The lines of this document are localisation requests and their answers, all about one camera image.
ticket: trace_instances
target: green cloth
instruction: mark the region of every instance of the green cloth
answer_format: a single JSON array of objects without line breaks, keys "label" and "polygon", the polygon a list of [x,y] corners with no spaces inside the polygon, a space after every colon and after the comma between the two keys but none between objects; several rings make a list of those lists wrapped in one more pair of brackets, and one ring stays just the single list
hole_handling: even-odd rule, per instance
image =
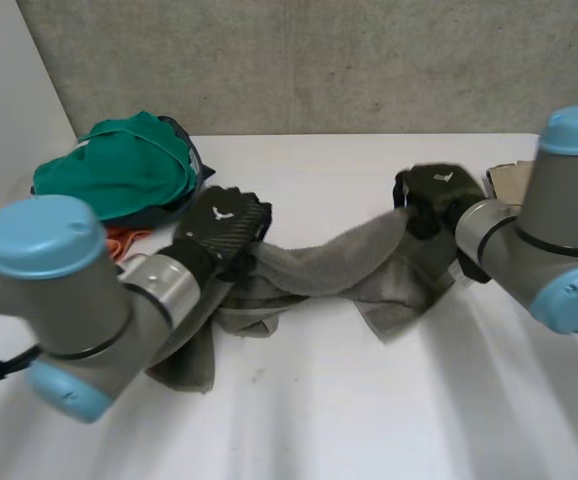
[{"label": "green cloth", "polygon": [[79,198],[107,220],[164,205],[196,185],[189,147],[150,113],[105,120],[79,140],[89,143],[36,169],[36,195]]}]

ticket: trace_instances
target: white logo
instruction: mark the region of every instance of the white logo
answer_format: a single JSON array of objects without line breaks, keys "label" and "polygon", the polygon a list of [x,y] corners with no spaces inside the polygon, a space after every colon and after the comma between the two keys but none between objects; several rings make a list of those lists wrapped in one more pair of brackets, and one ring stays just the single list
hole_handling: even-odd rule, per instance
[{"label": "white logo", "polygon": [[453,177],[453,172],[449,175],[438,175],[437,173],[433,176],[434,180],[440,180],[441,182],[448,182]]},{"label": "white logo", "polygon": [[213,207],[213,214],[216,216],[216,220],[233,217],[233,213],[220,213],[216,207]]}]

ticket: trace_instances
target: table surface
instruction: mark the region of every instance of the table surface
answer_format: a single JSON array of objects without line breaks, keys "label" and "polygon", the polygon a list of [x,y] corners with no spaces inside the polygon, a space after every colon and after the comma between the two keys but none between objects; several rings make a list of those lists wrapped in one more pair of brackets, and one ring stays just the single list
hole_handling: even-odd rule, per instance
[{"label": "table surface", "polygon": [[[396,172],[530,160],[533,135],[199,137],[212,183],[270,201],[267,240],[320,244],[392,208]],[[133,251],[153,252],[171,229]],[[578,337],[496,284],[454,286],[381,343],[353,305],[311,300],[267,339],[214,328],[206,395],[137,378],[85,426],[0,382],[0,479],[577,479]],[[0,359],[29,345],[0,317]]]}]

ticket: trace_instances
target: black cable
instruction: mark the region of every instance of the black cable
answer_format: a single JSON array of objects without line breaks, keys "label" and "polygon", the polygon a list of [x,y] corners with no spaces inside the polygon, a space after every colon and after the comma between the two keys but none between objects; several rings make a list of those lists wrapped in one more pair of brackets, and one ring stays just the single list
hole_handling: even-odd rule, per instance
[{"label": "black cable", "polygon": [[11,375],[12,373],[27,368],[31,362],[38,358],[40,353],[42,353],[40,347],[34,345],[30,349],[22,352],[20,355],[13,357],[11,360],[0,362],[0,380],[6,378],[7,375]]}]

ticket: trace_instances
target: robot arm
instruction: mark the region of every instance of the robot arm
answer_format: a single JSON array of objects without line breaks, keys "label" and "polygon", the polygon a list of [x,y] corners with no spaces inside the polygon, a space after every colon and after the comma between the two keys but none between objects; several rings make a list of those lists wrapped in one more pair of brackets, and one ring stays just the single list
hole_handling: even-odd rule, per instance
[{"label": "robot arm", "polygon": [[143,256],[121,283],[84,203],[48,195],[2,209],[0,314],[24,318],[38,338],[32,388],[71,417],[97,420],[159,358],[207,281],[233,274],[270,221],[255,195],[209,188],[172,244]]},{"label": "robot arm", "polygon": [[434,219],[449,228],[470,260],[461,261],[465,273],[481,270],[551,330],[578,333],[578,107],[549,119],[521,209],[478,196],[465,176],[455,165],[404,172],[419,230]]}]

